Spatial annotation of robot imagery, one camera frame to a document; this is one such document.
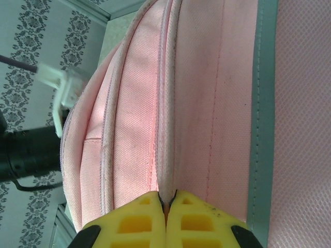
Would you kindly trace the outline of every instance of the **yellow foam pad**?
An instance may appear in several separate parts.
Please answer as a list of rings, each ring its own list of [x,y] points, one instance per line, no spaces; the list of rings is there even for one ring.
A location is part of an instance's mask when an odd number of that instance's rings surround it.
[[[231,227],[239,221],[198,197],[177,191],[167,227],[156,191],[88,223],[101,231],[93,248],[240,248]]]

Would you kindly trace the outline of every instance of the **damask pattern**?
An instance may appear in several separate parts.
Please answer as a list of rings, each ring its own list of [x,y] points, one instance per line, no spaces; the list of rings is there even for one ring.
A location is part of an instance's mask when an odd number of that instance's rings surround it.
[[[83,50],[86,46],[85,40],[87,39],[86,34],[89,31],[89,24],[91,24],[91,20],[87,16],[77,11],[72,11],[71,14],[72,17],[69,21],[70,27],[68,28],[69,34],[66,35],[66,42],[63,46],[65,50],[61,55],[62,61],[60,62],[60,66],[62,70],[77,67],[82,63]],[[53,125],[52,108],[53,103],[49,107],[49,119],[46,121],[46,126]]]
[[[5,205],[4,203],[7,201],[7,198],[5,198],[6,195],[8,195],[9,188],[7,185],[10,184],[9,182],[3,182],[0,184],[0,214],[5,212]]]
[[[12,46],[15,51],[10,54],[11,58],[30,65],[37,64],[38,50],[41,48],[43,39],[42,33],[46,27],[44,22],[47,20],[46,14],[50,11],[49,2],[51,1],[24,0],[25,5],[21,6],[23,12],[19,16],[21,24],[17,25],[17,33],[14,37],[16,43]],[[31,93],[29,88],[33,83],[33,73],[13,66],[8,66],[8,69],[9,72],[5,77],[7,83],[3,85],[5,90],[0,96],[2,101],[0,109],[7,121],[8,131],[22,130],[29,102],[28,95]],[[4,196],[8,194],[8,184],[8,182],[0,184],[0,221],[5,211],[6,198]]]
[[[48,175],[38,177],[33,180],[36,186],[54,184],[56,173],[51,172]],[[35,191],[29,197],[27,204],[26,219],[23,222],[22,236],[20,237],[19,248],[38,248],[41,245],[44,223],[46,222],[48,207],[52,190]]]

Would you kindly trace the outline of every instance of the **pink mesh fabric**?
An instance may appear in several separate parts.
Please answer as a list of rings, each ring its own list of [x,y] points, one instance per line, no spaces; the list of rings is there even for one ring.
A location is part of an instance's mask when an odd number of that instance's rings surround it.
[[[268,247],[331,247],[331,2],[279,1]]]

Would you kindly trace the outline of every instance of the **gray trim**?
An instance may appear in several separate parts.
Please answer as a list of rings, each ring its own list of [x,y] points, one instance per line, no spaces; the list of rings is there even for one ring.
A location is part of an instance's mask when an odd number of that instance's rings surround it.
[[[138,11],[146,0],[140,0],[139,3],[133,4],[131,6],[126,6],[124,9],[120,9],[119,11],[114,13],[108,13],[107,11],[99,7],[101,1],[95,3],[93,3],[93,1],[91,0],[59,0],[59,1],[85,14],[92,20],[101,23],[102,25],[105,25],[109,20],[114,20],[116,18]]]
[[[73,223],[66,216],[65,208],[62,204],[58,206],[54,224],[54,235],[51,239],[50,247],[68,247],[77,233]]]
[[[94,3],[96,5],[100,5],[103,4],[104,2],[107,2],[108,0],[86,0],[86,1],[90,1],[91,3]]]
[[[275,132],[277,0],[259,0],[254,44],[247,224],[268,244]]]

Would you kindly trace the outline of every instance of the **pink backpack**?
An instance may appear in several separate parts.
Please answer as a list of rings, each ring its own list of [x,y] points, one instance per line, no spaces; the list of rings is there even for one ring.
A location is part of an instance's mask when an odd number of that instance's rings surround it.
[[[330,16],[327,0],[148,0],[64,127],[76,229],[181,189],[264,247],[330,247]]]

